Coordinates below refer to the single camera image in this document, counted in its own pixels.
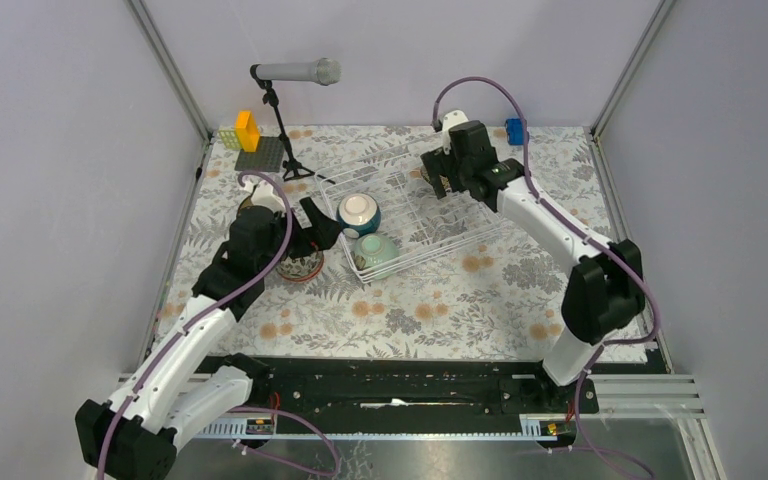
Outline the mint green bowl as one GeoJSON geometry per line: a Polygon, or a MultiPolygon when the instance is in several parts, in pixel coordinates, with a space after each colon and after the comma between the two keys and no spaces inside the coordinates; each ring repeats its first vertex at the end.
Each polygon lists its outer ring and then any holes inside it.
{"type": "Polygon", "coordinates": [[[360,237],[354,244],[352,260],[359,271],[382,267],[400,254],[393,240],[378,233],[360,237]]]}

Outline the black gold-rimmed bowl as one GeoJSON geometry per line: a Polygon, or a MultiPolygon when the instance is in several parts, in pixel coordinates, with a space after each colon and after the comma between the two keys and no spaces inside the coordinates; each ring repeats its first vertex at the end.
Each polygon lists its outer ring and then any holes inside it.
{"type": "Polygon", "coordinates": [[[437,199],[442,199],[447,196],[449,183],[446,176],[441,176],[429,171],[425,166],[421,168],[421,175],[424,181],[432,187],[437,199]]]}

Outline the dark teal floral bowl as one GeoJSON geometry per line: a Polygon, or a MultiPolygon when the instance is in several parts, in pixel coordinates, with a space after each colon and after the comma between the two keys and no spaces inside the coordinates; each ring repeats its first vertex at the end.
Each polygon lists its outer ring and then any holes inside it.
{"type": "Polygon", "coordinates": [[[251,208],[253,206],[254,204],[252,201],[252,196],[249,195],[240,203],[240,205],[238,206],[238,211],[242,211],[244,209],[251,208]]]}

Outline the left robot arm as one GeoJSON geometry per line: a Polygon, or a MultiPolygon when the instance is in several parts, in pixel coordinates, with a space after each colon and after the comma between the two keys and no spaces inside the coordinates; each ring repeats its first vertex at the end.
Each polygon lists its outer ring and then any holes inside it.
{"type": "Polygon", "coordinates": [[[310,198],[301,201],[309,226],[292,211],[249,206],[200,273],[174,326],[109,398],[87,400],[75,423],[85,462],[100,479],[163,479],[177,454],[225,412],[256,411],[277,395],[269,367],[245,354],[222,361],[207,383],[184,392],[213,345],[242,319],[281,261],[330,249],[341,228],[310,198]]]}

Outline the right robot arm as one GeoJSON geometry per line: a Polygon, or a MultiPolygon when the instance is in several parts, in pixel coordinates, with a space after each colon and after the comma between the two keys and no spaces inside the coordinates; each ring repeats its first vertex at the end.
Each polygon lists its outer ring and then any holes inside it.
{"type": "Polygon", "coordinates": [[[500,160],[483,123],[438,129],[441,147],[421,156],[435,195],[469,193],[529,234],[568,278],[561,306],[565,327],[542,361],[545,377],[533,386],[537,405],[557,412],[572,400],[571,383],[597,349],[644,310],[641,252],[632,241],[612,242],[562,209],[522,162],[500,160]]]}

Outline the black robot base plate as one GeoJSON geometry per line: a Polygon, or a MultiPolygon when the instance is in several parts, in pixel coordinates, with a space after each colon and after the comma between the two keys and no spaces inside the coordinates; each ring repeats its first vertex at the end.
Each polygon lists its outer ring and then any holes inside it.
{"type": "Polygon", "coordinates": [[[228,355],[254,379],[251,402],[338,434],[507,434],[523,415],[599,410],[592,381],[557,387],[538,362],[341,360],[228,355]]]}

